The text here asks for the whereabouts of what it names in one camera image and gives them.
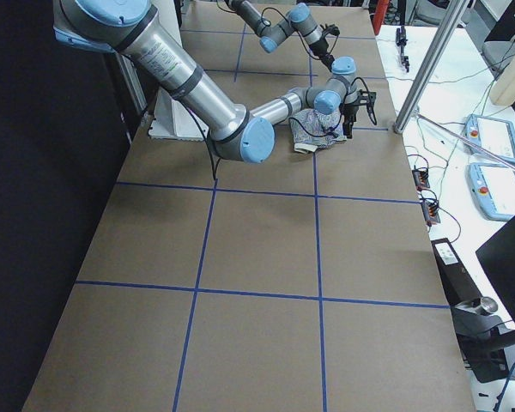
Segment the navy white striped polo shirt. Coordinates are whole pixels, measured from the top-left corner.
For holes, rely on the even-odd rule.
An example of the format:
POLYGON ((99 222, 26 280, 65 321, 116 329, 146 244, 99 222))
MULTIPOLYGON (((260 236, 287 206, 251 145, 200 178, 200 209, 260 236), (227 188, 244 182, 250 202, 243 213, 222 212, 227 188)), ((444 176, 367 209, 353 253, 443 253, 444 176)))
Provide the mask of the navy white striped polo shirt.
POLYGON ((348 140, 338 110, 325 115, 314 109, 305 109, 289 117, 288 124, 296 153, 312 154, 348 140))

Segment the red cylinder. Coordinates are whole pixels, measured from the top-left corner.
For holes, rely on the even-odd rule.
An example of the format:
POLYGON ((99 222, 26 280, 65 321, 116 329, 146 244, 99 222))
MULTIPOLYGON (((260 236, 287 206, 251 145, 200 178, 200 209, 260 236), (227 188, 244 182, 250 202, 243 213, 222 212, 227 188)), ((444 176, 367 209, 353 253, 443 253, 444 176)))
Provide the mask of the red cylinder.
POLYGON ((375 13, 373 15, 373 32, 378 35, 384 24, 385 15, 390 5, 390 0, 378 0, 375 13))

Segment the black tripod stick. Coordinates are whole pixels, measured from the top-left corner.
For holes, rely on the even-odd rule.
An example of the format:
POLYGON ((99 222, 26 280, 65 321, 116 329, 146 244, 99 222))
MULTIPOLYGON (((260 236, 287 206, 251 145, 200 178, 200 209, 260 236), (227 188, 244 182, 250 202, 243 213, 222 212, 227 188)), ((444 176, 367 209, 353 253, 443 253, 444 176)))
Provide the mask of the black tripod stick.
POLYGON ((406 9, 407 9, 407 1, 406 0, 398 0, 397 1, 397 13, 399 14, 399 28, 396 30, 396 46, 398 47, 398 56, 399 63, 405 69, 407 73, 409 73, 409 57, 405 53, 405 47, 407 45, 408 39, 406 34, 406 9))

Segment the far blue teach pendant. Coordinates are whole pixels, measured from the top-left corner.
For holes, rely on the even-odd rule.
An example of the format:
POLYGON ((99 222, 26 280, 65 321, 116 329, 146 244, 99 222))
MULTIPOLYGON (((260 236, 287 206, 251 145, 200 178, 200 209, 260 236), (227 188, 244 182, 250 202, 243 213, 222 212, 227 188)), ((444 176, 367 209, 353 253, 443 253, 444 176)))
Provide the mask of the far blue teach pendant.
POLYGON ((464 130, 476 146, 515 165, 515 129, 511 121, 470 114, 464 130))

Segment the blue teach pendant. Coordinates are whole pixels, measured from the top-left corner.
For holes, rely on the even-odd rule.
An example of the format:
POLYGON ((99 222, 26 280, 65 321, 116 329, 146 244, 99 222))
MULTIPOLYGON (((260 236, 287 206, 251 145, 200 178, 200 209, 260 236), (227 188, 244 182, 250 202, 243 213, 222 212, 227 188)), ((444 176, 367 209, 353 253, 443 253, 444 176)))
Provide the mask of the blue teach pendant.
POLYGON ((466 167, 471 196, 484 217, 491 221, 510 221, 515 216, 515 171, 488 163, 466 167))
POLYGON ((511 121, 470 114, 464 130, 476 146, 515 165, 515 129, 511 121))

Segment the near blue teach pendant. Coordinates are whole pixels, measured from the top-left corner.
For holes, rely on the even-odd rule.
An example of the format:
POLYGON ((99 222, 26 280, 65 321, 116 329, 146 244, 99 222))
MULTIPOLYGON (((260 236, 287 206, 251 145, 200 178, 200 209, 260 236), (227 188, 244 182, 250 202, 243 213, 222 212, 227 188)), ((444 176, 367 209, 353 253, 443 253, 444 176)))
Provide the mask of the near blue teach pendant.
POLYGON ((515 216, 515 171, 488 163, 466 167, 471 196, 484 217, 491 221, 510 221, 515 216))

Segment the black power box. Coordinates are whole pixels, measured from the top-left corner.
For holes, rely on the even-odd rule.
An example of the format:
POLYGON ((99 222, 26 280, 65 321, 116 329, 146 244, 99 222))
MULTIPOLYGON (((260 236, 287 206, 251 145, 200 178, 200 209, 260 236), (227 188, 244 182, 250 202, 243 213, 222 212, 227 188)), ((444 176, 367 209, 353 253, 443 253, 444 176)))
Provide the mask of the black power box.
POLYGON ((448 238, 431 241, 445 297, 450 306, 482 297, 448 238))

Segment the black monitor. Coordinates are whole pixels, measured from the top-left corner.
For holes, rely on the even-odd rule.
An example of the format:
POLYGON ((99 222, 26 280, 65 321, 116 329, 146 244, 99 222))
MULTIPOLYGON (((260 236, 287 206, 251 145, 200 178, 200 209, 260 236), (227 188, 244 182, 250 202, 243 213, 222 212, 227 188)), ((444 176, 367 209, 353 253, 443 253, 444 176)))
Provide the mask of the black monitor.
POLYGON ((476 256, 515 322, 515 216, 476 250, 476 256))

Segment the aluminium frame post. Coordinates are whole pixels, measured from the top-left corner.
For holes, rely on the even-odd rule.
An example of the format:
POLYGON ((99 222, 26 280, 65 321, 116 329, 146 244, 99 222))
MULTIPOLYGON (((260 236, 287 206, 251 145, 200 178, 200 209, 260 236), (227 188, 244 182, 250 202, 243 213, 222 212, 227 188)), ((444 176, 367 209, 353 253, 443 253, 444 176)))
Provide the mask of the aluminium frame post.
POLYGON ((451 1, 448 5, 446 14, 433 36, 431 45, 426 52, 413 84, 393 125, 393 130, 397 134, 403 134, 410 117, 415 113, 418 102, 422 97, 455 29, 462 20, 468 3, 469 1, 460 0, 451 1))

